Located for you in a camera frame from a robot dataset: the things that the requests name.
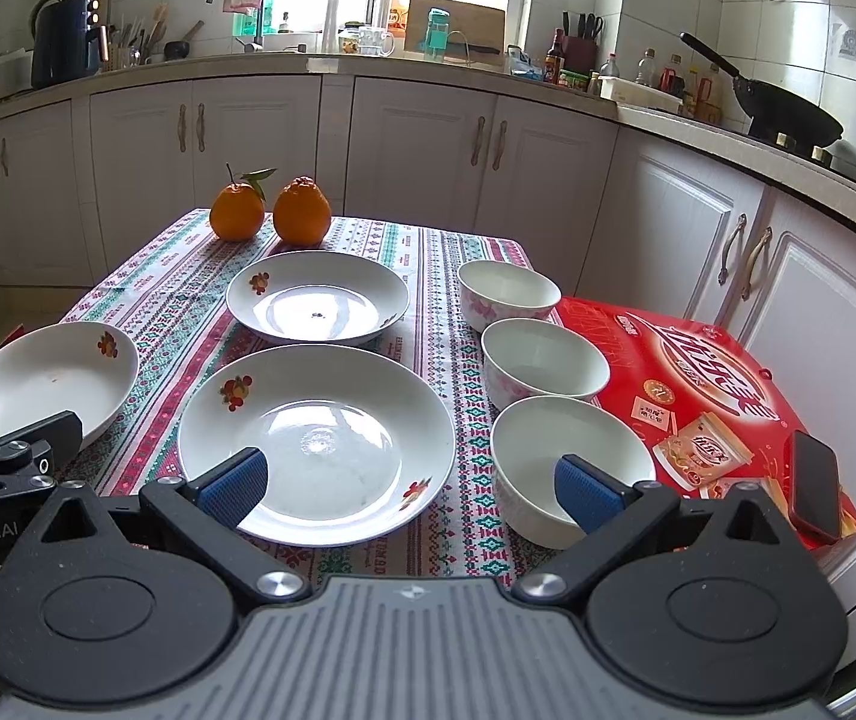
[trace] metal screw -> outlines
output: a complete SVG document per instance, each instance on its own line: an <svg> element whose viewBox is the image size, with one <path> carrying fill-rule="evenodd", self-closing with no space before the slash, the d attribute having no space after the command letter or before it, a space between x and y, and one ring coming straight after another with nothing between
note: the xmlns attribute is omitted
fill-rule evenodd
<svg viewBox="0 0 856 720"><path fill-rule="evenodd" d="M271 571L258 577L258 591L271 598L287 598L300 592L305 581L290 571Z"/></svg>
<svg viewBox="0 0 856 720"><path fill-rule="evenodd" d="M556 598L568 589L568 583L557 574L538 572L522 577L521 589L531 598Z"/></svg>

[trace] cutting board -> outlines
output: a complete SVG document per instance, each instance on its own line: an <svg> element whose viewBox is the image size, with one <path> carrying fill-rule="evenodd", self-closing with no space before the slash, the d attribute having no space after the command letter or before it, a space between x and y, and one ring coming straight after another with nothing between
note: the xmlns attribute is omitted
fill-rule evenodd
<svg viewBox="0 0 856 720"><path fill-rule="evenodd" d="M439 7L450 13L449 32L459 30L467 36L472 61L477 59L483 62L485 57L503 53L504 11L457 0L410 1L407 6L406 52L424 50L425 33L428 31L428 11L433 7ZM464 38L461 35L450 37L445 55L455 59L464 58Z"/></svg>

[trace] patterned tablecloth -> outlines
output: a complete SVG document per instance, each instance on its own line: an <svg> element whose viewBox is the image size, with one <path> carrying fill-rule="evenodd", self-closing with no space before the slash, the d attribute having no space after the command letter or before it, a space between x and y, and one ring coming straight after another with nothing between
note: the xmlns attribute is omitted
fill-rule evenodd
<svg viewBox="0 0 856 720"><path fill-rule="evenodd" d="M268 344L235 322L224 293L244 266L277 250L271 223L243 244L218 240L207 210L191 211L86 295L65 322L92 319L128 333L141 372L107 433L66 469L101 495L134 494L180 472L177 429L191 394L220 367ZM370 348L420 375L455 423L455 467L417 519L348 547L302 549L262 542L316 583L330 573L492 576L510 584L549 552L501 522L495 505L490 431L477 333L458 309L458 267L469 260L527 266L512 241L383 221L336 218L324 248L388 266L407 283L410 308Z"/></svg>

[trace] white bowl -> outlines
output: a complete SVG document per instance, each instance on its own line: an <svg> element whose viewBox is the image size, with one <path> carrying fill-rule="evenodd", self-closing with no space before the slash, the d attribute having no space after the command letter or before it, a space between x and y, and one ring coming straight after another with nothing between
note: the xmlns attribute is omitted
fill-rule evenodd
<svg viewBox="0 0 856 720"><path fill-rule="evenodd" d="M498 319L546 319L561 300L554 281L522 266L474 260L458 268L461 315L474 330Z"/></svg>
<svg viewBox="0 0 856 720"><path fill-rule="evenodd" d="M72 410L81 448L108 429L138 377L138 350L101 322L52 324L0 348L0 437Z"/></svg>
<svg viewBox="0 0 856 720"><path fill-rule="evenodd" d="M583 400L538 395L501 412L491 431L501 517L528 541L567 549L584 532L554 497L554 466L567 454L626 485L654 478L654 462L621 420Z"/></svg>
<svg viewBox="0 0 856 720"><path fill-rule="evenodd" d="M232 362L191 396L178 427L190 479L246 446L268 459L268 492L242 531L339 546L383 536L431 503L455 462L455 429L403 365L297 344Z"/></svg>
<svg viewBox="0 0 856 720"><path fill-rule="evenodd" d="M373 260L337 251L291 251L252 263L228 286L235 319L274 343L357 346L407 311L407 286Z"/></svg>
<svg viewBox="0 0 856 720"><path fill-rule="evenodd" d="M594 343L538 319L502 319L482 333L484 386L498 410L532 395L590 400L611 368Z"/></svg>

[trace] blue gripper pad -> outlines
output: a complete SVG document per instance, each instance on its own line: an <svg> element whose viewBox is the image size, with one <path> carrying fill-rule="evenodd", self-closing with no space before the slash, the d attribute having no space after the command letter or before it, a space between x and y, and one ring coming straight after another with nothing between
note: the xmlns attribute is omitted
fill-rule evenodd
<svg viewBox="0 0 856 720"><path fill-rule="evenodd" d="M637 493L578 455L565 455L554 466L554 497L582 531L591 533L621 514Z"/></svg>
<svg viewBox="0 0 856 720"><path fill-rule="evenodd" d="M249 446L188 485L189 498L208 517L237 528L268 490L268 461Z"/></svg>

